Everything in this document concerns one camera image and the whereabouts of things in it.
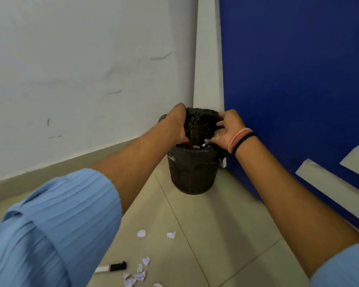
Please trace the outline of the person's left hand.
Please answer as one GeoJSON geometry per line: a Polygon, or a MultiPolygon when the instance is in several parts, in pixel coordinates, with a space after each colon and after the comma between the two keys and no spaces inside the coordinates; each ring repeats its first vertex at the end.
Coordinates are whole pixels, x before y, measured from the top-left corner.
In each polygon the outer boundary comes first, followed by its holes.
{"type": "Polygon", "coordinates": [[[175,144],[180,144],[180,130],[184,129],[186,121],[186,106],[183,103],[178,103],[168,112],[165,117],[175,144]]]}

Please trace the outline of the person's right hand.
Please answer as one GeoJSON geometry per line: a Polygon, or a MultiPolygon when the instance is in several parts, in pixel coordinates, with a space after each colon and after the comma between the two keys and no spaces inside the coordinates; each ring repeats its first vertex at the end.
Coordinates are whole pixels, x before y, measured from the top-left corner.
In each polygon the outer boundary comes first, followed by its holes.
{"type": "Polygon", "coordinates": [[[239,113],[234,109],[219,112],[219,116],[222,118],[222,120],[217,122],[216,125],[221,128],[216,130],[215,132],[226,132],[226,146],[220,147],[228,151],[231,139],[238,131],[243,128],[246,128],[246,126],[239,113]]]}

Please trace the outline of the black plastic garbage bag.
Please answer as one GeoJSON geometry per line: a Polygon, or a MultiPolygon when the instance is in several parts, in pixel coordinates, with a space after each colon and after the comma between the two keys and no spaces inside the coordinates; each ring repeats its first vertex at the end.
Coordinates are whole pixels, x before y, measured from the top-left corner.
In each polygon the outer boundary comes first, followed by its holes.
{"type": "Polygon", "coordinates": [[[170,153],[176,159],[186,155],[192,158],[224,159],[227,151],[217,144],[211,144],[205,148],[200,147],[204,139],[212,138],[215,131],[221,128],[216,125],[221,120],[222,118],[215,110],[187,107],[184,129],[189,143],[174,146],[170,153]]]}

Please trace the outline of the person's right forearm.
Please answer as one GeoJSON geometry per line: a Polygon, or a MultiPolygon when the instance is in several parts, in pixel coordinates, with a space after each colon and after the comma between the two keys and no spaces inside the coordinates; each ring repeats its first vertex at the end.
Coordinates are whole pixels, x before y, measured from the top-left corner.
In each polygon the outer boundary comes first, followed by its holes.
{"type": "Polygon", "coordinates": [[[359,243],[359,232],[290,174],[253,136],[235,152],[305,274],[359,243]]]}

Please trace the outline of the person's left forearm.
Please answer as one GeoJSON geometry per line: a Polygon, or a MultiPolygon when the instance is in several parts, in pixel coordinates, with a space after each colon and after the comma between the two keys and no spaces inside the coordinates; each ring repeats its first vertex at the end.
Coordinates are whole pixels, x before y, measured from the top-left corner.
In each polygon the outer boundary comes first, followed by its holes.
{"type": "Polygon", "coordinates": [[[91,168],[108,178],[117,190],[124,215],[154,169],[175,146],[167,120],[163,119],[131,144],[91,168]]]}

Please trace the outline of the pink wrist band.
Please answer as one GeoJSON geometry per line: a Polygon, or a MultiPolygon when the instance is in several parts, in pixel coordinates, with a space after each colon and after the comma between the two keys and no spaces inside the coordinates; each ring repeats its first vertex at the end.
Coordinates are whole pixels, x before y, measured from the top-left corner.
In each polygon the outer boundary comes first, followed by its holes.
{"type": "Polygon", "coordinates": [[[228,147],[228,152],[230,154],[234,154],[236,152],[237,147],[240,146],[240,144],[247,138],[250,138],[252,136],[256,136],[253,130],[250,128],[243,128],[240,131],[238,131],[234,137],[231,139],[228,147]]]}

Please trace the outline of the black wrist band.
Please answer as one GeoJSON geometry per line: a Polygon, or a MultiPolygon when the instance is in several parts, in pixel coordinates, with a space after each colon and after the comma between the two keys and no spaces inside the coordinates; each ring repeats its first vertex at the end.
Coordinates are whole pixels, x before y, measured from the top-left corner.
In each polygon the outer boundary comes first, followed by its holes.
{"type": "Polygon", "coordinates": [[[247,132],[247,133],[241,133],[239,136],[237,136],[234,140],[234,143],[231,144],[231,146],[229,146],[230,153],[235,155],[240,145],[251,137],[256,137],[256,134],[254,132],[247,132]]]}

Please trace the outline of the black round trash bin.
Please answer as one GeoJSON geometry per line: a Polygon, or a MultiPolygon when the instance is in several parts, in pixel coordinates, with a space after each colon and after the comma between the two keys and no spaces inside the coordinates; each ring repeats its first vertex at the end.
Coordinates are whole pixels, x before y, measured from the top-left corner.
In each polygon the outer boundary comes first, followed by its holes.
{"type": "Polygon", "coordinates": [[[191,148],[184,145],[177,145],[167,153],[172,182],[183,193],[205,193],[212,187],[227,151],[215,144],[191,148]]]}

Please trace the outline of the scattered white paper scraps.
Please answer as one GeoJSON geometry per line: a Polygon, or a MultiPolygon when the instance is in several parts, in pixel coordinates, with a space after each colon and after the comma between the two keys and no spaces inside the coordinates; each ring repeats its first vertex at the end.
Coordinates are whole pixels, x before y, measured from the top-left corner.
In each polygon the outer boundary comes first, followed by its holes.
{"type": "MultiPolygon", "coordinates": [[[[137,237],[139,238],[144,238],[146,236],[146,230],[139,230],[137,232],[137,237]]],[[[176,236],[176,231],[174,232],[167,232],[167,237],[174,239],[176,236]]],[[[151,259],[149,256],[146,256],[144,258],[142,258],[142,263],[140,263],[137,267],[137,272],[136,274],[132,275],[129,274],[127,275],[126,273],[124,273],[124,285],[125,287],[134,287],[134,284],[138,281],[138,282],[143,282],[146,278],[146,269],[150,263],[151,259]]],[[[154,283],[153,284],[154,287],[164,287],[161,283],[154,283]]]]}

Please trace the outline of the white marker with black cap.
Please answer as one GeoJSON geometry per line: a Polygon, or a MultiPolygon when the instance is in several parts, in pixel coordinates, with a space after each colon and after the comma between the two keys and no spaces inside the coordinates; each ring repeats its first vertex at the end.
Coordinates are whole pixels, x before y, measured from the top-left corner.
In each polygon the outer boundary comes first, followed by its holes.
{"type": "Polygon", "coordinates": [[[94,274],[110,273],[110,272],[115,272],[115,271],[120,271],[120,270],[126,270],[126,268],[127,268],[127,263],[125,261],[123,261],[123,262],[117,263],[117,264],[98,266],[96,268],[96,270],[94,271],[94,274]]]}

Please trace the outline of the light blue pleated left sleeve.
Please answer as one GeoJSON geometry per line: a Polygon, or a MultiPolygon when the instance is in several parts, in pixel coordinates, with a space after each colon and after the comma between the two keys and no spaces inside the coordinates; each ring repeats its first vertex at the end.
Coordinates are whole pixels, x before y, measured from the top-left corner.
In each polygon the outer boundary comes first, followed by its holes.
{"type": "Polygon", "coordinates": [[[0,287],[86,287],[121,218],[119,193],[100,172],[50,180],[0,222],[0,287]]]}

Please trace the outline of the light blue pleated sleeve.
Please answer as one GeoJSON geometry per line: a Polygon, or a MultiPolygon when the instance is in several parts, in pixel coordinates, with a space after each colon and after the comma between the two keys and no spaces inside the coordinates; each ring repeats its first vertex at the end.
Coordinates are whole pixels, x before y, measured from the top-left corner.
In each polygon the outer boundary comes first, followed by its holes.
{"type": "Polygon", "coordinates": [[[359,287],[359,243],[319,267],[310,279],[310,287],[359,287]]]}
{"type": "Polygon", "coordinates": [[[100,172],[50,180],[0,222],[0,287],[86,287],[121,218],[119,193],[100,172]]]}

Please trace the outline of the light blue pleated right sleeve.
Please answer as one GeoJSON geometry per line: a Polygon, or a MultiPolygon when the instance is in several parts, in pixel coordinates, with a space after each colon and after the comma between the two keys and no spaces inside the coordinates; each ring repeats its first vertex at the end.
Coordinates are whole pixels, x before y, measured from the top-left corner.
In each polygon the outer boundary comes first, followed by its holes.
{"type": "Polygon", "coordinates": [[[359,243],[319,267],[310,279],[310,287],[359,287],[359,243]]]}

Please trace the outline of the long white wall stripe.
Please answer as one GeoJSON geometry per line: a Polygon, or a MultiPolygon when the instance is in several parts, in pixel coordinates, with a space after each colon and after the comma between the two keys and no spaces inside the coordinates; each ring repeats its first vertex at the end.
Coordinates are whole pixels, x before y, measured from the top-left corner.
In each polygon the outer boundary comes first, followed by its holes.
{"type": "Polygon", "coordinates": [[[308,183],[311,190],[327,205],[359,230],[359,189],[310,159],[299,166],[296,175],[308,183]]]}

